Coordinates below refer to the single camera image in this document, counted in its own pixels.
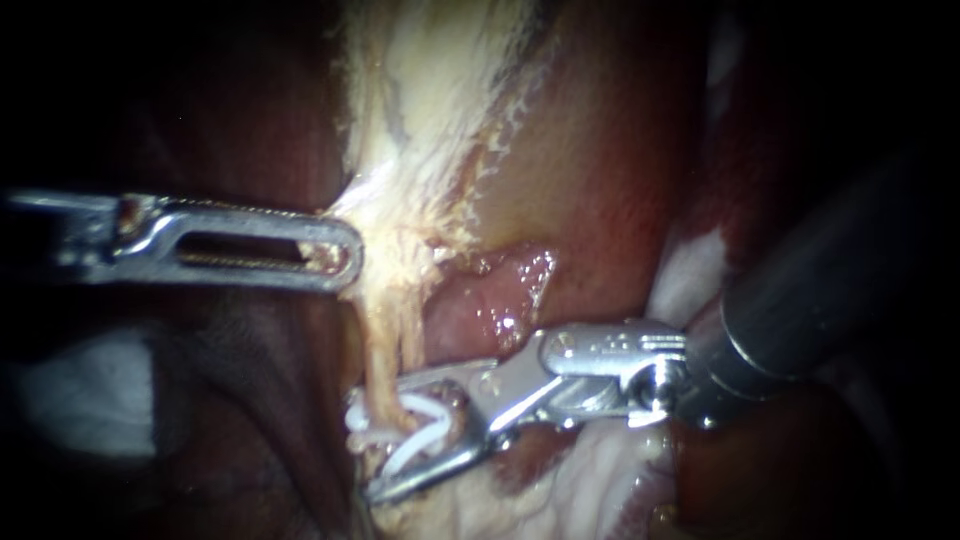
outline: surgical clip applier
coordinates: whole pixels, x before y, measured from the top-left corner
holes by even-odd
[[[401,393],[431,385],[462,389],[469,400],[463,433],[439,455],[373,478],[363,495],[375,505],[431,487],[509,447],[524,424],[570,429],[622,418],[637,428],[664,420],[686,380],[684,344],[682,334],[652,320],[575,323],[535,332],[499,364],[479,359],[404,375]],[[348,400],[360,392],[355,389]]]

